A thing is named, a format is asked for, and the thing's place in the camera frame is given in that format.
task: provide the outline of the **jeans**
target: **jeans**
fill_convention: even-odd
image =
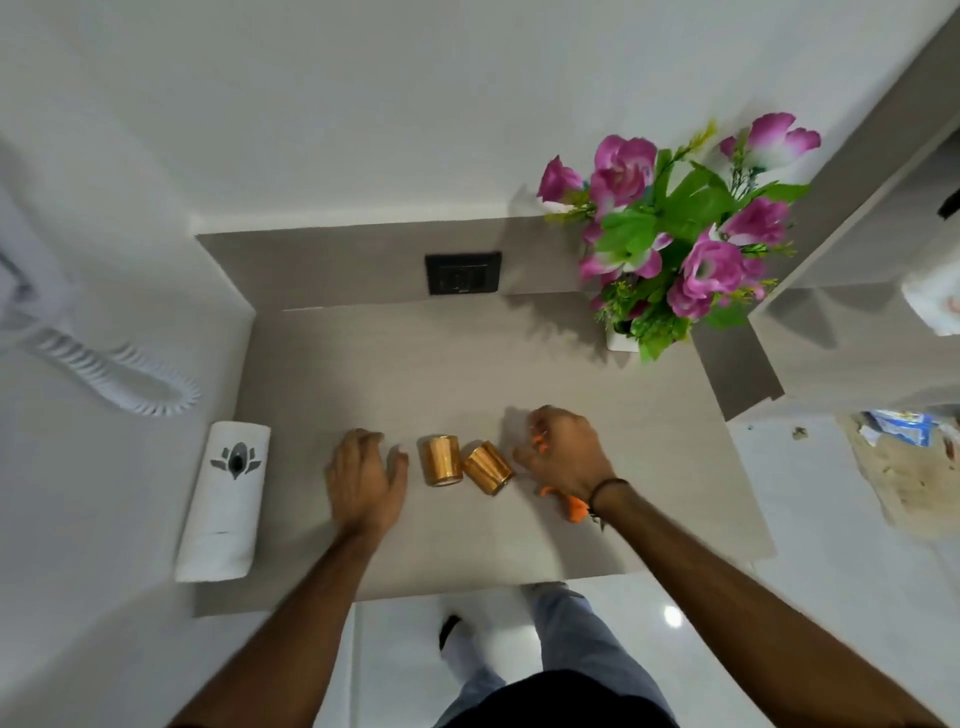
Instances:
[[[583,595],[562,583],[532,584],[522,591],[540,636],[544,671],[580,672],[618,695],[645,697],[673,717],[650,673],[627,654],[613,632],[593,614]],[[446,725],[506,685],[502,677],[484,667],[467,681],[435,728]]]

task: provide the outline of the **white cord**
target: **white cord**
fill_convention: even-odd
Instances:
[[[53,359],[82,379],[106,400],[123,410],[146,417],[170,417],[190,409],[200,399],[200,387],[173,367],[153,361],[133,344],[96,352],[72,336],[45,328],[30,343],[33,349]],[[175,396],[168,401],[146,400],[117,380],[110,365],[150,376],[166,384]]]

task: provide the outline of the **leg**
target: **leg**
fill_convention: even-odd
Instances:
[[[583,595],[563,582],[531,584],[522,591],[540,635],[544,670],[581,672],[619,695],[645,697],[673,717],[650,673],[627,654]]]
[[[464,683],[457,699],[450,703],[450,707],[440,716],[440,720],[437,721],[434,728],[441,728],[463,711],[480,705],[490,694],[506,687],[506,685],[503,678],[489,667],[481,668],[479,672]]]
[[[507,685],[503,678],[484,662],[473,638],[473,630],[459,617],[448,619],[440,632],[440,656],[464,686],[457,699],[440,716],[435,728],[441,728],[463,711],[479,705],[491,693]]]

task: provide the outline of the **copper tumbler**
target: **copper tumbler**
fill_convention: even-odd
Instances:
[[[464,472],[488,496],[495,496],[516,473],[489,440],[474,449],[464,460]]]
[[[439,488],[464,479],[460,463],[460,443],[453,435],[440,435],[427,440],[420,451],[423,478],[426,484]]]

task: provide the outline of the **hand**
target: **hand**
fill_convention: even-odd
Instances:
[[[553,486],[589,503],[600,483],[616,477],[587,418],[546,406],[531,413],[529,426],[531,440],[545,438],[546,451],[537,452],[526,444],[514,450],[514,459],[541,487]]]
[[[400,517],[410,458],[397,448],[388,478],[380,458],[381,440],[381,432],[351,430],[326,466],[326,494],[340,535],[357,533],[379,542]]]

